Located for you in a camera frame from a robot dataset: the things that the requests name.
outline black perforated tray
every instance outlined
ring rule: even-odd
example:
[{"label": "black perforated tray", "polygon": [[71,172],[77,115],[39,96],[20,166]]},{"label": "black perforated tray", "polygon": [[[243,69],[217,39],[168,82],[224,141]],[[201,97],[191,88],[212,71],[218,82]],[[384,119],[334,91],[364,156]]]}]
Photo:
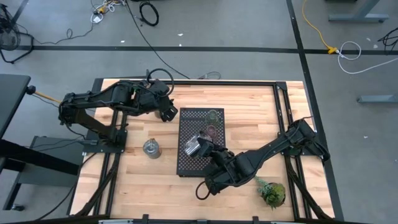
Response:
[{"label": "black perforated tray", "polygon": [[217,111],[218,125],[215,127],[217,138],[215,143],[225,147],[225,123],[223,108],[181,108],[178,132],[177,175],[181,177],[204,177],[203,168],[210,159],[191,158],[184,152],[185,143],[195,133],[206,129],[205,118],[210,110]]}]

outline wooden table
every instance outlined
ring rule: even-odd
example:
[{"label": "wooden table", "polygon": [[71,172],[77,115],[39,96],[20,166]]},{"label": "wooden table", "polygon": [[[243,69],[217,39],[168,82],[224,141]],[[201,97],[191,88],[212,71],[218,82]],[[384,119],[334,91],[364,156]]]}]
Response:
[{"label": "wooden table", "polygon": [[[116,81],[105,79],[102,89]],[[310,116],[303,83],[286,83],[294,120]],[[275,99],[269,86],[176,85],[170,98],[175,99],[178,109],[224,108],[226,147],[235,154],[258,149],[277,137],[279,125]],[[280,100],[283,104],[283,97],[280,96]],[[287,124],[284,106],[282,110]],[[110,124],[112,113],[109,108],[99,108],[95,118]],[[294,219],[282,155],[270,158],[257,173],[268,182],[285,186],[287,195],[281,207],[271,210],[260,198],[254,180],[238,188],[228,187],[220,194],[201,201],[195,197],[195,188],[203,179],[176,175],[179,114],[167,123],[157,119],[154,113],[129,116],[127,122],[126,150],[120,160],[112,218],[141,218],[143,214],[149,214],[150,219],[173,220],[252,220],[253,216],[258,216],[260,220]],[[156,160],[149,159],[142,151],[143,144],[149,138],[155,138],[163,150]],[[103,157],[103,154],[95,155],[82,168],[71,214],[79,211],[96,190]],[[316,156],[301,158],[308,191],[325,213],[333,216],[321,160]],[[199,194],[205,195],[206,191],[202,188]],[[300,216],[304,217],[302,198],[297,188],[296,192]],[[104,213],[107,193],[108,190],[105,190],[100,213]]]}]

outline concrete floor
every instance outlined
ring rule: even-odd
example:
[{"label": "concrete floor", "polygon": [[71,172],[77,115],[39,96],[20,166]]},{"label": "concrete floor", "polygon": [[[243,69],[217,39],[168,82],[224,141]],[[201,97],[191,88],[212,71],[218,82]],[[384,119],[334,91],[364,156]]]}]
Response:
[{"label": "concrete floor", "polygon": [[[20,1],[2,0],[15,14]],[[350,12],[364,1],[335,3],[308,0],[306,14],[333,46],[352,40],[363,49],[381,50],[377,39],[395,29],[396,1],[381,1],[372,12],[389,13],[383,24],[328,22],[332,12]],[[154,46],[275,47],[297,48],[285,1],[278,0],[169,0],[154,1],[160,13],[157,27],[142,31]],[[302,0],[293,0],[305,49],[323,49],[318,34],[301,16]],[[138,4],[131,3],[134,13]],[[75,35],[90,28],[90,1],[29,0],[18,23],[40,41],[65,38],[68,28]],[[117,7],[86,37],[68,40],[61,46],[146,46],[127,11]],[[6,52],[14,57],[21,51]],[[219,71],[223,79],[304,80],[298,54],[254,52],[159,52],[171,66],[195,78]],[[350,71],[362,70],[394,56],[367,55],[355,62],[343,62]],[[359,75],[342,72],[336,55],[307,54],[313,86],[325,129],[345,220],[365,223],[395,223],[398,213],[398,151],[396,147],[397,105],[360,105],[359,95],[397,93],[398,63]],[[68,92],[91,89],[94,78],[143,75],[147,68],[167,68],[153,52],[36,50],[15,65],[0,62],[0,73],[32,77],[31,84],[54,98]],[[85,133],[81,127],[74,130]],[[35,136],[75,138],[59,125],[57,110],[26,96],[5,139],[29,145]],[[15,174],[0,176],[0,203],[5,201]],[[62,187],[26,185],[16,203],[27,206],[20,212],[0,211],[0,222],[33,220],[49,211],[68,192]],[[64,217],[67,203],[51,217]]]}]

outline green plant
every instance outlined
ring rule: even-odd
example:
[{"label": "green plant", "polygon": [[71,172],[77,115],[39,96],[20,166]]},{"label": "green plant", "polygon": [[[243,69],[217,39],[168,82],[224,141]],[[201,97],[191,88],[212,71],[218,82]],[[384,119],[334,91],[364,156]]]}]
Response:
[{"label": "green plant", "polygon": [[260,185],[258,192],[266,203],[271,206],[271,209],[281,206],[285,199],[285,187],[282,184],[268,183],[265,180],[255,177],[255,180]]}]

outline cable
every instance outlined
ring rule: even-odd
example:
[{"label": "cable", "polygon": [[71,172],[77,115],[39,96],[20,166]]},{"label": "cable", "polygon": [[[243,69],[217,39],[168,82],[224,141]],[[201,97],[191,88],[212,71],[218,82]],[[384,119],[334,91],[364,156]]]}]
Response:
[{"label": "cable", "polygon": [[325,40],[323,40],[323,36],[322,33],[318,30],[318,28],[316,28],[314,25],[311,24],[310,21],[308,21],[307,17],[305,17],[305,13],[304,13],[304,8],[305,8],[305,3],[307,3],[307,0],[304,0],[303,2],[303,7],[302,7],[302,14],[303,14],[303,18],[304,20],[307,22],[307,24],[309,24],[312,28],[314,28],[316,31],[318,31],[319,37],[321,38],[323,44],[328,48],[328,53],[329,54],[333,54],[336,52],[337,48],[336,47],[330,47]]},{"label": "cable", "polygon": [[64,139],[64,140],[60,140],[60,141],[57,141],[56,143],[53,143],[53,144],[41,144],[41,145],[38,145],[38,146],[32,146],[32,147],[30,147],[30,146],[24,146],[24,147],[33,149],[33,148],[37,148],[37,147],[41,147],[41,146],[53,146],[53,145],[59,144],[59,143],[64,142],[64,141],[74,141],[74,140],[77,140],[78,138],[81,138],[81,136],[78,136],[78,137],[75,138],[75,139]]},{"label": "cable", "polygon": [[209,190],[209,192],[206,194],[205,197],[203,197],[203,198],[199,197],[199,195],[198,195],[199,187],[202,186],[202,184],[204,184],[204,183],[205,183],[205,181],[201,182],[201,183],[198,185],[198,187],[197,187],[197,189],[196,189],[196,191],[195,191],[195,195],[197,196],[197,199],[199,199],[199,200],[206,200],[206,199],[209,197],[209,195],[210,195],[210,190]]},{"label": "cable", "polygon": [[147,42],[148,46],[152,49],[152,51],[156,54],[156,56],[157,56],[165,65],[167,65],[169,68],[171,68],[173,71],[177,72],[178,74],[180,74],[181,76],[183,76],[183,77],[185,77],[185,78],[187,78],[187,79],[190,79],[188,76],[182,74],[181,72],[179,72],[179,71],[176,70],[175,68],[171,67],[168,63],[166,63],[166,62],[159,56],[159,54],[156,52],[156,50],[153,48],[153,46],[151,46],[151,44],[148,42],[148,40],[145,38],[144,34],[143,34],[142,31],[140,30],[140,28],[139,28],[139,26],[138,26],[138,24],[137,24],[137,22],[136,22],[136,19],[134,18],[134,15],[133,15],[132,12],[131,12],[129,3],[126,2],[126,5],[127,5],[127,9],[128,9],[128,11],[129,11],[129,13],[130,13],[130,15],[131,15],[133,21],[134,21],[134,23],[135,23],[135,25],[136,25],[136,27],[137,27],[139,33],[141,34],[141,36],[142,36],[142,38],[144,39],[144,41]]},{"label": "cable", "polygon": [[[79,167],[79,171],[78,173],[80,173],[81,168],[86,164],[87,161],[89,161],[93,156],[95,156],[96,153],[92,154],[89,158],[87,158]],[[50,215],[52,212],[54,212],[59,206],[61,206],[61,204],[69,197],[70,193],[72,192],[72,190],[77,186],[78,183],[78,179],[76,180],[76,183],[70,188],[69,192],[67,193],[67,196],[65,196],[65,198],[63,198],[60,203],[58,203],[58,205],[56,205],[53,209],[51,209],[49,212],[47,212],[46,214],[42,215],[40,218],[37,218],[35,221],[41,220],[45,217],[47,217],[48,215]]]},{"label": "cable", "polygon": [[48,104],[50,104],[50,105],[53,105],[54,107],[58,108],[58,106],[57,106],[57,105],[55,105],[55,104],[53,104],[53,103],[50,103],[50,102],[47,102],[47,101],[45,101],[45,100],[41,99],[41,98],[40,98],[40,97],[38,97],[38,96],[35,96],[35,95],[32,95],[32,96],[34,96],[34,97],[38,98],[39,100],[43,101],[44,103],[48,103]]},{"label": "cable", "polygon": [[53,44],[53,45],[57,45],[59,42],[62,42],[62,41],[64,41],[64,40],[73,40],[73,39],[78,38],[78,37],[85,37],[87,34],[89,34],[91,31],[93,31],[93,28],[94,28],[94,24],[91,23],[91,27],[90,27],[90,29],[89,29],[87,32],[85,32],[83,35],[77,35],[77,36],[73,36],[73,30],[72,30],[71,28],[69,28],[69,29],[67,29],[67,38],[60,39],[60,40],[58,40],[58,41],[56,41],[56,42],[51,42],[51,41],[40,42],[40,41],[37,40],[35,37],[34,37],[34,40],[36,40],[36,42],[39,43],[39,44]]},{"label": "cable", "polygon": [[100,23],[103,19],[104,19],[104,14],[106,14],[107,12],[114,12],[114,6],[119,6],[119,5],[125,5],[126,3],[124,2],[124,0],[104,0],[103,3],[97,7],[94,7],[93,5],[93,1],[91,0],[91,6],[95,9],[94,12],[91,14],[90,17],[90,22],[92,24],[98,24]]},{"label": "cable", "polygon": [[[150,6],[150,7],[152,8],[152,10],[154,11],[154,13],[155,13],[155,15],[156,15],[156,22],[151,23],[151,22],[149,22],[147,19],[145,19],[144,15],[143,15],[143,13],[142,13],[142,8],[143,8],[144,6]],[[142,22],[145,22],[146,24],[152,26],[152,27],[156,26],[156,25],[159,23],[159,13],[157,12],[157,9],[155,8],[155,6],[154,6],[153,4],[151,4],[149,1],[143,1],[143,2],[141,2],[141,3],[139,4],[139,14],[141,15],[140,20],[141,20]]]},{"label": "cable", "polygon": [[[343,47],[344,47],[346,44],[354,44],[354,45],[356,45],[356,46],[358,47],[359,54],[358,54],[357,57],[355,57],[355,58],[348,58],[348,57],[346,57],[346,56],[343,55]],[[370,70],[370,69],[377,68],[377,67],[380,67],[381,65],[386,65],[386,64],[388,64],[388,63],[391,63],[391,62],[394,62],[394,61],[398,60],[398,57],[397,57],[397,58],[392,59],[392,60],[390,60],[390,61],[388,61],[388,62],[384,62],[384,63],[381,63],[381,64],[379,64],[379,65],[375,65],[375,66],[369,67],[369,68],[367,68],[367,69],[364,69],[364,70],[358,71],[358,72],[348,72],[348,71],[346,71],[345,69],[343,69],[343,66],[341,66],[341,63],[340,63],[340,58],[344,58],[344,59],[347,59],[347,60],[356,60],[356,59],[358,59],[358,58],[361,56],[361,52],[362,52],[361,46],[359,46],[359,44],[357,44],[356,42],[353,42],[353,41],[344,42],[343,45],[341,46],[340,50],[337,50],[337,51],[336,51],[336,53],[338,53],[337,62],[338,62],[338,65],[340,66],[340,68],[342,69],[342,71],[344,71],[345,73],[350,74],[350,75],[355,75],[355,74],[363,73],[363,72],[366,72],[366,71],[368,71],[368,70]]]},{"label": "cable", "polygon": [[[361,70],[361,71],[358,71],[358,72],[348,72],[348,71],[346,71],[346,70],[343,68],[343,66],[341,65],[340,58],[344,58],[344,59],[347,59],[347,60],[356,60],[356,59],[358,59],[358,58],[361,56],[361,51],[362,51],[361,46],[359,46],[359,44],[357,44],[356,42],[353,42],[353,41],[344,42],[343,45],[341,45],[340,50],[338,50],[336,47],[331,47],[331,46],[329,46],[329,45],[325,42],[325,40],[323,40],[322,33],[321,33],[314,25],[312,25],[310,21],[308,21],[307,17],[305,17],[304,9],[305,9],[305,3],[306,3],[306,2],[307,2],[307,0],[304,0],[304,2],[303,2],[303,7],[302,7],[302,14],[303,14],[304,20],[305,20],[305,21],[307,22],[307,24],[309,24],[312,28],[314,28],[316,31],[318,31],[319,36],[320,36],[320,38],[321,38],[323,44],[329,49],[328,53],[329,53],[329,54],[332,54],[332,53],[336,52],[336,53],[338,54],[338,56],[337,56],[338,65],[340,66],[340,68],[342,69],[342,71],[344,71],[345,73],[350,74],[350,75],[355,75],[355,74],[363,73],[363,72],[366,72],[366,71],[368,71],[368,70],[370,70],[370,69],[377,68],[377,67],[380,67],[380,66],[382,66],[382,65],[386,65],[386,64],[388,64],[388,63],[391,63],[391,62],[394,62],[394,61],[398,60],[398,58],[395,58],[395,59],[392,59],[392,60],[390,60],[390,61],[388,61],[388,62],[384,62],[384,63],[381,63],[381,64],[379,64],[379,65],[375,65],[375,66],[369,67],[369,68],[367,68],[367,69],[364,69],[364,70]],[[396,29],[390,31],[387,35],[385,35],[383,38],[381,38],[381,39],[378,40],[378,41],[382,41],[382,42],[383,42],[383,44],[384,44],[384,52],[385,52],[385,53],[386,53],[386,47],[387,47],[387,46],[392,46],[392,48],[391,48],[391,50],[392,50],[392,49],[395,47],[396,43],[398,42],[398,37],[389,37],[389,35],[391,35],[391,34],[392,34],[393,32],[395,32],[396,30],[398,30],[398,28],[396,28]],[[393,43],[391,43],[391,44],[388,44],[388,43],[387,43],[387,41],[388,41],[389,39],[395,39],[395,38],[397,38],[397,40],[394,41]],[[343,47],[344,47],[346,44],[348,44],[348,43],[354,44],[354,45],[356,45],[356,46],[358,47],[359,54],[358,54],[357,57],[355,57],[355,58],[348,58],[348,57],[346,57],[346,56],[343,55],[343,53],[342,53],[342,52],[343,52]]]},{"label": "cable", "polygon": [[77,135],[81,136],[84,140],[86,140],[86,137],[85,137],[84,135],[82,135],[82,134],[80,134],[80,133],[77,133],[76,131],[70,129],[70,127],[68,126],[68,124],[65,124],[65,126],[67,127],[67,129],[68,129],[70,132],[72,132],[73,134],[77,134]]},{"label": "cable", "polygon": [[168,93],[166,93],[166,95],[161,96],[161,97],[169,96],[170,94],[172,94],[172,92],[173,92],[173,90],[174,90],[174,78],[173,78],[172,74],[170,74],[170,72],[167,71],[167,70],[164,69],[164,68],[156,68],[156,69],[153,69],[152,71],[150,71],[150,72],[148,73],[148,76],[147,76],[147,81],[148,81],[148,82],[150,82],[150,81],[149,81],[150,75],[151,75],[152,73],[156,72],[156,71],[163,71],[163,72],[165,72],[166,74],[169,75],[170,79],[172,80],[172,89],[171,89]]},{"label": "cable", "polygon": [[[384,37],[382,37],[378,40],[378,42],[382,41],[382,43],[384,45],[385,55],[389,55],[392,52],[392,50],[394,50],[394,47],[396,46],[396,44],[398,42],[398,36],[390,37],[390,35],[397,30],[398,30],[398,28],[393,29],[392,31],[388,32],[388,34],[386,34]],[[391,43],[391,44],[388,44],[387,43],[388,40],[391,40],[391,39],[395,39],[395,41],[393,41],[393,43]],[[390,51],[387,51],[387,47],[390,47],[390,46],[392,46]]]}]

